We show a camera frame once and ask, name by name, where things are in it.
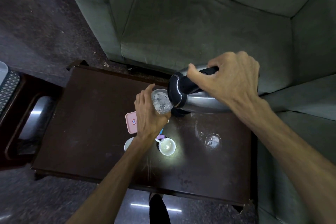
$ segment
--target electric kettle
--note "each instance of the electric kettle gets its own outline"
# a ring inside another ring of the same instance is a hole
[[[204,74],[214,74],[218,67],[209,67],[207,65],[197,65],[196,69]],[[184,68],[174,73],[169,79],[168,98],[171,104],[177,108],[179,114],[185,115],[189,112],[198,113],[224,113],[231,112],[225,104],[217,101],[207,92],[201,90],[199,86],[193,83],[187,77],[188,68]]]

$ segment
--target pink container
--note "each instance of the pink container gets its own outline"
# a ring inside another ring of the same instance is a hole
[[[128,133],[134,134],[137,129],[137,112],[129,112],[125,115]]]

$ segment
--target wooden table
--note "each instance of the wooden table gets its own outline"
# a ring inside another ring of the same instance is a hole
[[[136,94],[149,83],[102,69],[73,68],[32,168],[100,182],[123,155],[126,140],[135,136],[127,131],[125,114],[135,110]],[[164,156],[153,141],[130,188],[249,203],[251,131],[234,114],[172,117],[163,134],[176,142],[176,151]],[[220,137],[216,147],[208,144],[211,136]]]

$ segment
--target leg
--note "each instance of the leg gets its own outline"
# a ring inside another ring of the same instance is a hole
[[[159,194],[149,197],[149,222],[151,224],[170,224],[166,205]]]

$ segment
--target floor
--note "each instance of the floor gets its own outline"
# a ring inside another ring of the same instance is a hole
[[[90,66],[132,73],[107,60],[74,0],[0,0],[0,60],[12,69],[65,86],[76,59]],[[0,223],[64,223],[96,184],[46,177],[35,181],[29,165],[0,172]],[[149,223],[148,192],[128,189],[115,221]],[[165,195],[171,223],[256,223],[254,206],[232,206]]]

